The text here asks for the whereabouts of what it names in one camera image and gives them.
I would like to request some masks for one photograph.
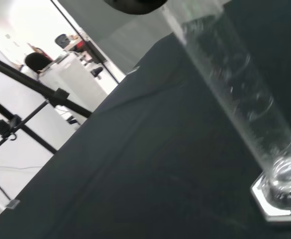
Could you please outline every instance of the clear liquid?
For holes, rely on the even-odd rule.
[[[189,55],[244,141],[276,186],[286,188],[291,130],[231,23],[225,15],[206,16],[183,31]]]

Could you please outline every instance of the black table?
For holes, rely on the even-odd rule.
[[[291,122],[291,3],[260,2],[227,11]],[[138,65],[3,212],[0,239],[291,239],[265,223],[261,170],[177,40]]]

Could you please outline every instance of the cylinder base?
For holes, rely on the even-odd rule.
[[[277,191],[263,173],[251,192],[267,222],[291,223],[291,192]]]

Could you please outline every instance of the tripod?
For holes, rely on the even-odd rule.
[[[22,83],[23,85],[29,87],[30,89],[40,93],[43,97],[46,98],[46,101],[44,101],[24,120],[22,120],[18,115],[13,115],[9,110],[7,110],[4,106],[0,104],[0,114],[9,120],[8,123],[5,122],[4,120],[0,120],[0,135],[2,137],[2,140],[0,141],[0,146],[2,146],[12,135],[15,137],[12,140],[16,140],[17,136],[15,133],[21,129],[29,136],[31,136],[34,140],[36,140],[39,144],[41,144],[43,147],[45,147],[47,150],[54,154],[57,152],[57,150],[50,144],[48,144],[39,135],[37,135],[34,131],[32,131],[29,127],[27,127],[25,124],[29,122],[47,104],[51,104],[54,107],[56,107],[57,105],[65,106],[86,118],[92,115],[90,111],[84,109],[83,107],[75,104],[72,101],[69,101],[67,99],[69,93],[67,93],[66,91],[62,89],[53,91],[50,88],[41,85],[39,82],[33,80],[32,78],[22,74],[13,67],[3,63],[2,61],[0,61],[0,72]]]

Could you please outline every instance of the red object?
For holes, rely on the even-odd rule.
[[[81,41],[81,42],[79,42],[79,43],[76,45],[76,47],[77,47],[77,49],[80,49],[80,48],[82,48],[84,45],[85,45],[84,41]]]

